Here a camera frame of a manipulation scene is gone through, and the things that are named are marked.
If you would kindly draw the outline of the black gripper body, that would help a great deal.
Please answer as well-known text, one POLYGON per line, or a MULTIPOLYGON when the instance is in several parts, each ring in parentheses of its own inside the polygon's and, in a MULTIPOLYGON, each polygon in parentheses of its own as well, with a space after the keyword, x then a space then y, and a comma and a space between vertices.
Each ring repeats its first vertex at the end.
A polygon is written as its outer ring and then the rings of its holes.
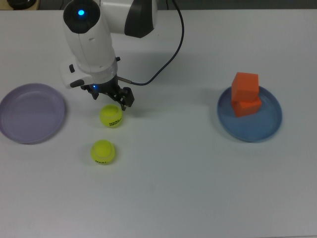
POLYGON ((98 91, 99 94, 107 95, 107 93, 110 92, 111 90, 114 90, 114 89, 117 89, 118 87, 120 87, 118 85, 118 80, 119 80, 119 77, 115 76, 113 79, 111 79, 110 81, 108 81, 106 83, 83 85, 83 86, 81 86, 81 89, 86 90, 86 91, 88 89, 94 89, 94 90, 98 91))

